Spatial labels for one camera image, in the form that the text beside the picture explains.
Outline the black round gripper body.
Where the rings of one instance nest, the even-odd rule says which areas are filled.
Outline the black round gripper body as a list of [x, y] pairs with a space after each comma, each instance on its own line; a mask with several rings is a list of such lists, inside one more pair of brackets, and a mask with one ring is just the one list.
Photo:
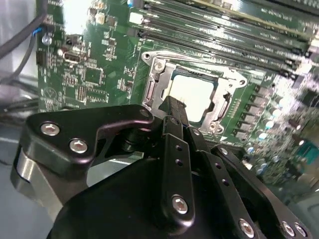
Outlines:
[[223, 239], [190, 146], [163, 135], [160, 157], [143, 159], [73, 197], [51, 239]]

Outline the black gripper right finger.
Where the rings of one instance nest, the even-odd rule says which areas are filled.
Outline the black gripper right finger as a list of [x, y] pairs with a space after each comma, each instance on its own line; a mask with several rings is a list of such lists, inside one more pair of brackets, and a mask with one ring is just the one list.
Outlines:
[[190, 126], [185, 104], [177, 112], [190, 146], [190, 163], [203, 177], [217, 227], [225, 239], [310, 239], [310, 230], [243, 163], [221, 145], [207, 146]]

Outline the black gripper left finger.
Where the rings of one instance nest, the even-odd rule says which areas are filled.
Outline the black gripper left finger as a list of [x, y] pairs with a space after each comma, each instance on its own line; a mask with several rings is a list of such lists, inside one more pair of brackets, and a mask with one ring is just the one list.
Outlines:
[[27, 118], [12, 169], [14, 187], [55, 220], [87, 189], [92, 166], [141, 151], [160, 161], [159, 213], [176, 224], [193, 222], [194, 199], [185, 104], [168, 96], [156, 110], [140, 105], [38, 113]]

